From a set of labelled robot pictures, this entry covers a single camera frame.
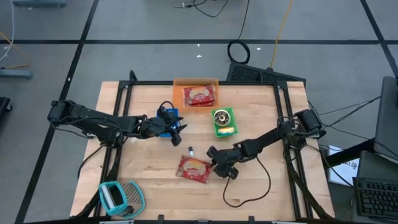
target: orange tray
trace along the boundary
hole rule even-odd
[[[202,85],[215,86],[215,102],[213,106],[185,106],[183,89]],[[206,112],[218,108],[218,79],[217,78],[176,78],[173,82],[173,104],[181,112]]]

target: white cable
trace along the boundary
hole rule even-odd
[[[14,33],[15,33],[14,5],[13,5],[13,3],[12,3],[12,0],[10,0],[10,3],[11,3],[11,21],[12,21],[11,44],[10,44],[10,46],[8,47],[6,53],[0,58],[0,63],[1,63],[1,61],[3,61],[3,59],[4,59],[5,57],[7,57],[8,52],[10,52],[11,47],[12,47],[12,44],[14,43]]]

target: teal object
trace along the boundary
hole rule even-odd
[[[229,113],[229,115],[231,117],[231,121],[229,122],[229,124],[227,126],[218,126],[214,122],[213,117],[214,117],[214,114],[216,113],[216,111],[218,111],[218,110],[225,110],[225,111],[227,111]],[[234,134],[238,133],[238,128],[236,127],[236,122],[235,122],[235,117],[234,117],[234,111],[232,110],[232,108],[220,108],[220,109],[212,110],[211,111],[211,117],[212,117],[212,120],[213,120],[214,132],[216,134],[216,137],[220,138],[220,137],[225,137],[225,136],[231,136],[231,135],[234,135]],[[221,128],[230,128],[230,127],[234,128],[234,132],[233,133],[226,133],[226,134],[219,134],[218,133],[219,129],[221,129]]]
[[[122,203],[112,208],[109,207],[106,192],[103,187],[116,186],[121,194]],[[134,181],[119,183],[118,181],[104,182],[99,185],[99,198],[108,215],[117,215],[124,219],[130,219],[140,214],[145,209],[144,194]]]

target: wooden table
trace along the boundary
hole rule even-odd
[[[293,112],[307,109],[303,83],[288,84]],[[98,111],[112,114],[117,86],[118,82],[102,84],[96,106]],[[161,102],[172,99],[172,88],[172,85],[134,85],[129,115],[155,116]],[[207,184],[175,176],[181,155],[189,156],[189,146],[193,147],[197,159],[210,162],[206,155],[210,146],[217,149],[232,148],[235,142],[257,138],[276,127],[278,116],[272,86],[220,85],[219,88],[220,108],[230,106],[234,109],[238,134],[228,138],[216,138],[210,111],[186,113],[182,114],[182,124],[188,126],[181,133],[182,142],[178,147],[173,147],[169,138],[130,139],[124,145],[118,180],[135,181],[142,189],[146,201],[146,209],[135,219],[156,220],[158,215],[163,214],[166,220],[247,220],[250,215],[259,221],[295,220],[286,164],[282,156],[282,141],[265,148],[259,154],[271,175],[270,194],[262,200],[249,202],[239,208],[231,208],[224,203],[223,190],[227,179],[218,177],[214,172]],[[280,95],[285,108],[282,91]],[[318,147],[316,140],[308,139],[307,142]],[[98,146],[98,140],[89,140],[85,157]],[[101,151],[82,168],[71,215],[80,212],[98,189],[104,154],[104,150]],[[306,147],[302,150],[302,157],[308,189],[325,211],[334,216],[319,152]],[[256,160],[237,163],[235,166],[239,170],[239,176],[229,183],[227,201],[238,204],[266,191],[268,179]],[[300,210],[305,217],[302,194],[297,189]]]

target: green container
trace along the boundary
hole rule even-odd
[[[214,114],[216,113],[216,111],[218,111],[218,110],[226,110],[229,113],[229,115],[231,116],[231,122],[229,122],[229,124],[227,126],[221,127],[221,126],[218,126],[214,122],[213,117],[214,117]],[[236,123],[235,123],[234,111],[232,110],[232,108],[220,108],[220,109],[217,109],[217,110],[212,110],[211,111],[211,119],[213,120],[214,131],[215,131],[215,134],[216,134],[216,136],[218,138],[225,137],[225,136],[231,136],[233,134],[237,134],[238,133],[238,128],[236,127]],[[218,134],[218,130],[219,129],[228,128],[228,127],[233,127],[235,129],[235,132],[234,133],[228,133],[228,134]]]

